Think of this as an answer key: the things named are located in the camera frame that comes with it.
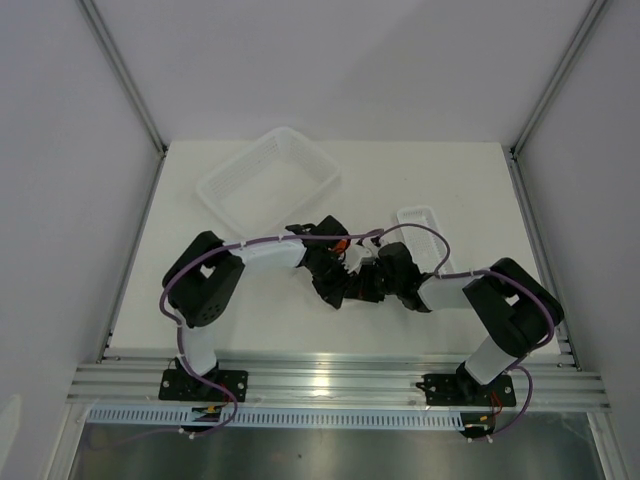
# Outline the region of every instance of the white wall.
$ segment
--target white wall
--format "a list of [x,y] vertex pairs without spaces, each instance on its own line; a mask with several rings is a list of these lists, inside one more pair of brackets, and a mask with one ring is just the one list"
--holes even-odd
[[510,144],[590,0],[98,0],[166,139]]
[[524,154],[585,367],[640,476],[640,3],[612,2]]
[[23,396],[2,478],[35,479],[155,159],[72,0],[5,2],[0,45],[0,405]]

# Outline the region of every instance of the white plastic tray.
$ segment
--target white plastic tray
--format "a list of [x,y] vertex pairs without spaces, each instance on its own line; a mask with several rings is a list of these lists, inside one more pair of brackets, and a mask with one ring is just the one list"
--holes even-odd
[[[445,238],[446,234],[440,229],[436,215],[431,207],[405,207],[398,210],[398,223],[417,223],[434,229],[441,233]],[[411,253],[413,262],[418,266],[421,272],[431,272],[442,261],[446,254],[446,249],[442,241],[435,235],[425,232],[418,228],[401,228],[404,243]],[[442,266],[441,273],[453,273],[453,259],[449,256],[449,260]]]
[[244,238],[278,233],[294,212],[318,200],[340,168],[300,133],[281,127],[211,171],[196,191]]

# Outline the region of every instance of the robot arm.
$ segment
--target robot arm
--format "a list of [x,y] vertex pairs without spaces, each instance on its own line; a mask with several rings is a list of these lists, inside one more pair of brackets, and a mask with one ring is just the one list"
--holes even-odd
[[[464,404],[473,404],[548,333],[548,322],[539,306],[521,290],[496,277],[506,276],[535,296],[551,315],[554,325],[564,317],[560,304],[508,258],[495,263],[484,275],[442,281],[421,273],[403,243],[380,245],[374,240],[368,248],[345,240],[317,239],[348,235],[331,216],[317,226],[293,225],[287,229],[302,238],[215,255],[200,269],[183,275],[169,292],[170,305],[186,324],[185,356],[197,374],[206,375],[216,368],[212,323],[224,312],[245,272],[305,267],[312,274],[316,292],[336,309],[344,299],[377,303],[387,295],[395,295],[406,308],[424,313],[473,308],[489,336],[455,374],[453,383]],[[212,232],[198,235],[165,275],[163,286],[195,258],[222,245],[224,242]]]

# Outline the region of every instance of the vertical metal pole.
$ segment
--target vertical metal pole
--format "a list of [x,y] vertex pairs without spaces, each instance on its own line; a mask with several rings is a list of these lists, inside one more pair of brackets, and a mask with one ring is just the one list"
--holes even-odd
[[113,37],[111,36],[111,33],[109,33],[107,25],[104,23],[104,20],[98,11],[98,7],[96,7],[93,0],[76,0],[76,4],[78,5],[78,8],[80,8],[84,19],[87,21],[100,50],[102,50],[107,63],[109,63],[113,74],[116,76],[120,87],[133,107],[136,116],[142,123],[149,140],[158,153],[163,155],[167,151],[167,147],[160,137],[158,128],[149,114],[149,109],[144,103],[144,100],[140,95],[140,91],[131,77],[129,69],[124,63],[122,55],[120,55],[120,52],[113,41]]
[[629,480],[610,413],[587,413],[600,463],[607,480]]
[[[549,262],[549,257],[544,247],[544,242],[542,241],[540,225],[535,216],[531,198],[525,184],[521,165],[515,161],[515,159],[509,152],[505,152],[505,157],[507,159],[507,165],[509,167],[509,174],[511,175],[513,189],[515,191],[516,198],[518,199],[518,205],[520,206],[520,213],[522,213],[522,219],[524,220],[525,229],[527,230],[527,236],[529,237],[529,243],[531,243],[533,258],[536,262],[538,272],[540,273],[540,281],[547,288],[547,290],[549,290],[549,292],[551,292],[551,294],[560,301],[560,303],[566,305],[567,303],[562,298],[562,292],[558,288],[558,285],[552,273],[551,263]],[[567,318],[556,328],[556,332],[558,333],[558,335],[564,335],[567,337],[567,341],[569,342],[569,346],[571,348],[571,355],[573,355],[573,358],[575,360],[576,368],[578,370],[581,370],[582,367],[580,366],[580,359],[574,348],[573,342],[571,340],[571,335],[569,334],[569,327],[567,325],[569,322],[570,319]]]
[[610,3],[610,0],[593,0],[591,3],[587,13],[573,35],[569,46],[556,66],[553,75],[545,86],[540,99],[536,103],[531,115],[529,115],[520,135],[518,135],[515,145],[511,149],[516,160],[520,153],[522,153],[522,149],[529,138],[531,138],[535,129],[540,125],[544,114],[547,112],[556,95],[569,77],[569,74],[573,70],[580,54],[596,31],[596,27],[604,16]]
[[96,361],[101,361],[104,355],[104,351],[109,346],[109,340],[111,339],[112,330],[118,318],[118,314],[120,313],[120,307],[122,306],[122,301],[124,300],[124,294],[127,290],[129,276],[131,275],[131,270],[133,269],[133,263],[136,258],[136,253],[138,252],[138,247],[140,246],[140,240],[142,239],[144,226],[147,223],[147,218],[149,217],[149,212],[151,211],[153,197],[156,193],[156,189],[158,188],[158,182],[160,181],[160,174],[162,173],[163,167],[164,167],[164,155],[160,163],[158,164],[156,171],[153,174],[151,184],[149,185],[149,189],[147,191],[144,207],[142,210],[142,215],[138,223],[133,244],[131,245],[130,250],[127,252],[127,263],[125,264],[124,271],[122,272],[122,275],[120,277],[118,290],[116,292],[115,298],[111,305],[111,309],[109,311],[109,322],[105,325],[102,331],[102,335],[100,336],[102,343],[100,345]]

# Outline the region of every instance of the white tabletop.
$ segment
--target white tabletop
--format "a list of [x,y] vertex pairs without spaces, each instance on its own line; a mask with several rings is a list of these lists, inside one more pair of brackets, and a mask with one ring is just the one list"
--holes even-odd
[[[162,277],[198,233],[212,230],[220,238],[234,239],[197,197],[195,186],[203,174],[246,144],[171,144],[110,342],[112,352],[175,348],[175,327],[158,310]],[[397,223],[395,215],[402,207],[428,205],[451,244],[458,270],[512,257],[537,278],[499,144],[319,142],[319,146],[340,164],[340,182],[290,223],[317,223],[331,214],[350,233],[361,233]],[[216,348],[466,354],[487,336],[471,310],[421,314],[387,298],[381,304],[348,302],[336,311],[316,295],[310,280],[303,269],[243,277],[216,321]],[[557,342],[538,354],[545,353],[559,353]]]

